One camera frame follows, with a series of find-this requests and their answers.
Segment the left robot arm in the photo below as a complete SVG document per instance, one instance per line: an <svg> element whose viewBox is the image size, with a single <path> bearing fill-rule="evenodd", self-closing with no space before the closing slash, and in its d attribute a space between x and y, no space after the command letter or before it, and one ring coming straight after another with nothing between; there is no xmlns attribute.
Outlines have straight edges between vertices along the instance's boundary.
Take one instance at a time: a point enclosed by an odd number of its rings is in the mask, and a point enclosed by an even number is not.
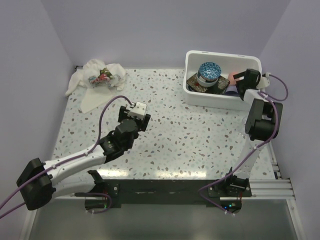
<svg viewBox="0 0 320 240"><path fill-rule="evenodd" d="M144 132L148 126L151 116L146 111L147 104L142 102L121 106L119 124L93 146L56 160L30 160L16 181L27 209L37 210L61 195L59 184L64 179L113 161L130 150L139 132Z"/></svg>

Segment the orange plastic cup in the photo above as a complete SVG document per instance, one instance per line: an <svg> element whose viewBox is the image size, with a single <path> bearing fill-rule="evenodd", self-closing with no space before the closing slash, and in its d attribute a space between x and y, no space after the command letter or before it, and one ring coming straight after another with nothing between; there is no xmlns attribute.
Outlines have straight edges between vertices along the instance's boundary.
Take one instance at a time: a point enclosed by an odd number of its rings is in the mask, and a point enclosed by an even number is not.
<svg viewBox="0 0 320 240"><path fill-rule="evenodd" d="M236 74L237 74L237 72L231 72L231 73L228 75L229 86L236 86L237 81L240 80L239 78L235 78L235 77L234 77L234 75L236 75Z"/></svg>

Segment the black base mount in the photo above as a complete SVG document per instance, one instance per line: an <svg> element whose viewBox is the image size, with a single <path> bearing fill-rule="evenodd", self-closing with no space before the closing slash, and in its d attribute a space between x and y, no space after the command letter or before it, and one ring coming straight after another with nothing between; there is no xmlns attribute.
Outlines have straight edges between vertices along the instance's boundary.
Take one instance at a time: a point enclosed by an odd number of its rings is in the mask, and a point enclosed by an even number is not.
<svg viewBox="0 0 320 240"><path fill-rule="evenodd" d="M235 176L219 183L199 179L109 179L98 180L88 193L75 196L87 198L87 210L122 205L205 205L235 214L242 208L242 198L251 197L252 191L248 179Z"/></svg>

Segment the white plastic bin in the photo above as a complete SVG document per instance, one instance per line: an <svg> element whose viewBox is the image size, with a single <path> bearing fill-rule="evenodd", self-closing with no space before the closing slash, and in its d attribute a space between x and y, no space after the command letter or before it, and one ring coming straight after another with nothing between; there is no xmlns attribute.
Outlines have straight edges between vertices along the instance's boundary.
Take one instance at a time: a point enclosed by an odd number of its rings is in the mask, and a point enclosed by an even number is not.
<svg viewBox="0 0 320 240"><path fill-rule="evenodd" d="M183 77L184 101L188 105L219 108L236 111L249 111L250 105L238 96L217 95L189 91L187 80L197 73L201 64L213 62L221 67L221 75L225 78L232 72L243 72L246 69L262 71L261 61L255 56L190 50L185 56Z"/></svg>

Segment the cream bowl blue pattern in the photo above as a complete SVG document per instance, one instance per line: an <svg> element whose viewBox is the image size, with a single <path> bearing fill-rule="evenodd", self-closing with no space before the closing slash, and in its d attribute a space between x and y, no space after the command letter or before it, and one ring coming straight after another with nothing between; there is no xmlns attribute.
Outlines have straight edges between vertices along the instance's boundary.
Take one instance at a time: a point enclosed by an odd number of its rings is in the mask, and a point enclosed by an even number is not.
<svg viewBox="0 0 320 240"><path fill-rule="evenodd" d="M209 88L214 86L219 79L220 75L214 72L200 72L196 73L196 80L197 82L205 88Z"/></svg>

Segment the black floral square plate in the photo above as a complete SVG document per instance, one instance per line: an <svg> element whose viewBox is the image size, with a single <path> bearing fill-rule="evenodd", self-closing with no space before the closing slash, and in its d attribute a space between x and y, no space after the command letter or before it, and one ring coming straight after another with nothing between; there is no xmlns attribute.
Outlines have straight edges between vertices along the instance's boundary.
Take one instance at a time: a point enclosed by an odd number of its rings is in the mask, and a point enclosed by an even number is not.
<svg viewBox="0 0 320 240"><path fill-rule="evenodd" d="M196 74L194 74L186 81L186 84L188 90L191 92L223 95L227 91L227 88L230 85L230 81L227 78L220 76L213 86L206 87L199 84Z"/></svg>

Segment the purple plastic cup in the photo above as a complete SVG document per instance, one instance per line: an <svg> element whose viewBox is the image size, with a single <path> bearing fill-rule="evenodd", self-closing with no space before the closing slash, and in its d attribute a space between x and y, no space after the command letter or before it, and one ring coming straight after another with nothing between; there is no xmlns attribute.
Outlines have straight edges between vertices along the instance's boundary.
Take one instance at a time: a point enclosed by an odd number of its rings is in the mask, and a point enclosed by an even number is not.
<svg viewBox="0 0 320 240"><path fill-rule="evenodd" d="M239 93L238 93L237 86L236 85L229 85L226 88L224 95L231 96L231 97L238 97Z"/></svg>

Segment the clear glass cup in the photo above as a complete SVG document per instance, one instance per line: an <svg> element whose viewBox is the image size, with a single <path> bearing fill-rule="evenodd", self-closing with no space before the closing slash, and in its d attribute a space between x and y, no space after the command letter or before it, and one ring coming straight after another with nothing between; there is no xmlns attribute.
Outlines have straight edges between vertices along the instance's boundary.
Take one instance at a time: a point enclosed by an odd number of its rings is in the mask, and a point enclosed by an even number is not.
<svg viewBox="0 0 320 240"><path fill-rule="evenodd" d="M239 123L239 126L237 128L238 134L241 136L246 136L246 123L247 123L248 117L245 116Z"/></svg>

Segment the aluminium frame rail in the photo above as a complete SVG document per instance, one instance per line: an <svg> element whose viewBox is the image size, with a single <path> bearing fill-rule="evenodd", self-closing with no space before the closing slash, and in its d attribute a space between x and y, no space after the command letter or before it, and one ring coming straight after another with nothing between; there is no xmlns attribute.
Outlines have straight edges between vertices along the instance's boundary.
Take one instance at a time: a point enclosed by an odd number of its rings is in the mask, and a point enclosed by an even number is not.
<svg viewBox="0 0 320 240"><path fill-rule="evenodd" d="M250 180L252 198L257 200L295 200L290 178L282 178L278 163L272 162L275 179Z"/></svg>

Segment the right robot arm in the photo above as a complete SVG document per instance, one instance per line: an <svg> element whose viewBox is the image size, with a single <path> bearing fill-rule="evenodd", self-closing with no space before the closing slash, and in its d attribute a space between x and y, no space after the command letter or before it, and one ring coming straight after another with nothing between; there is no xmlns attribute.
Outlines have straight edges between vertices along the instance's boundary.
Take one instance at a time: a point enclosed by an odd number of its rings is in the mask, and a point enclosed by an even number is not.
<svg viewBox="0 0 320 240"><path fill-rule="evenodd" d="M244 125L245 144L235 168L231 168L223 181L223 192L230 197L238 197L250 191L249 179L254 164L265 145L279 133L283 112L282 102L288 98L273 97L258 88L262 78L269 79L270 73L261 74L258 70L248 68L233 75L240 98L250 105Z"/></svg>

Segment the white floral cloth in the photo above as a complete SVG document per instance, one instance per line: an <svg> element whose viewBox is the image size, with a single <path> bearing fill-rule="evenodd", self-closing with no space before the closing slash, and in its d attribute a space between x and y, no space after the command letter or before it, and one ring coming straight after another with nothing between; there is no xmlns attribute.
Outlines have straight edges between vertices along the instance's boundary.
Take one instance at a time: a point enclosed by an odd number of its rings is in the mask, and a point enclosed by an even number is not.
<svg viewBox="0 0 320 240"><path fill-rule="evenodd" d="M91 59L72 74L65 93L70 96L77 87L86 89L80 104L85 114L107 103L116 92L125 86L127 71L119 63L105 64L102 60Z"/></svg>

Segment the blue patterned small bowl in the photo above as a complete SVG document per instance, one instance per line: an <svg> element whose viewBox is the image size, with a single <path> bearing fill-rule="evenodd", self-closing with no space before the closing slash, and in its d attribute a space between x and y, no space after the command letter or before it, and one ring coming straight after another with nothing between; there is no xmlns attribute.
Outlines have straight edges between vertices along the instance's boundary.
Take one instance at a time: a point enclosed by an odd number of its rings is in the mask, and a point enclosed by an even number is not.
<svg viewBox="0 0 320 240"><path fill-rule="evenodd" d="M206 82L216 81L222 73L221 67L214 62L202 63L198 69L197 77Z"/></svg>

